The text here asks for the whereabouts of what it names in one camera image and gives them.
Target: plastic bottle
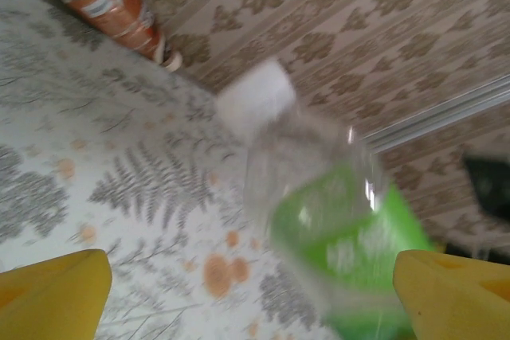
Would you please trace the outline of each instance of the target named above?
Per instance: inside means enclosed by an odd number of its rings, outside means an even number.
[[[344,340],[412,335],[394,262],[402,250],[432,247],[353,128],[302,108],[273,60],[224,90],[217,110],[249,145],[245,212],[323,320]]]

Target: white bottle cap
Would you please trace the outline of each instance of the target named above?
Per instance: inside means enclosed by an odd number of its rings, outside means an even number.
[[[257,132],[296,102],[296,92],[276,59],[250,69],[222,90],[216,108],[222,122],[250,144]]]

